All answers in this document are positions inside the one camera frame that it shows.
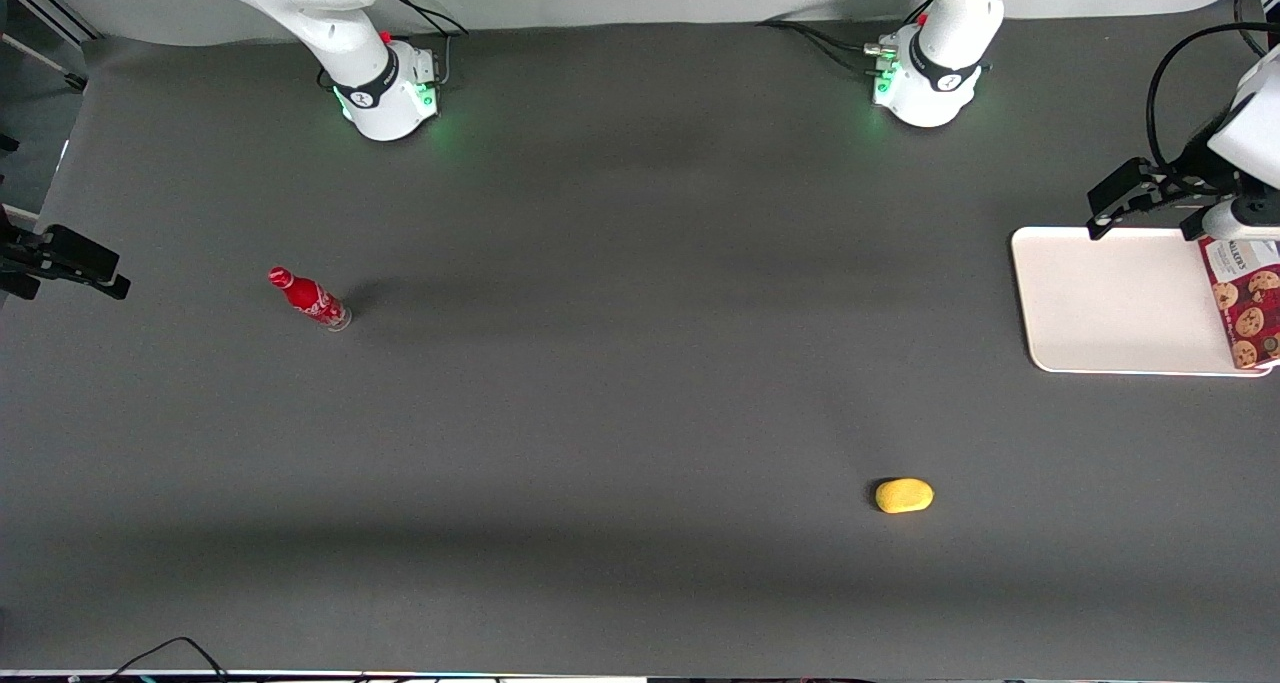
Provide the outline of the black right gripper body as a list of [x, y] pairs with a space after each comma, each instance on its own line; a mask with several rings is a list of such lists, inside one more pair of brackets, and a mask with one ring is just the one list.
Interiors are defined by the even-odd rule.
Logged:
[[49, 270], [45, 232], [33, 232], [13, 223], [8, 208], [1, 208], [1, 272], [44, 274]]

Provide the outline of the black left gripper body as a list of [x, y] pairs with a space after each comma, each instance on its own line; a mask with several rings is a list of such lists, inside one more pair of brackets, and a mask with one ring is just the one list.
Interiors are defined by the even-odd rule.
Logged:
[[1208, 200], [1211, 206], [1221, 196], [1233, 194], [1236, 188], [1236, 168], [1210, 148], [1210, 139], [1224, 127], [1226, 116], [1212, 116], [1187, 139], [1176, 159], [1167, 159], [1158, 142], [1155, 118], [1149, 118], [1149, 159], [1158, 178], [1151, 210], [1167, 208], [1185, 200]]

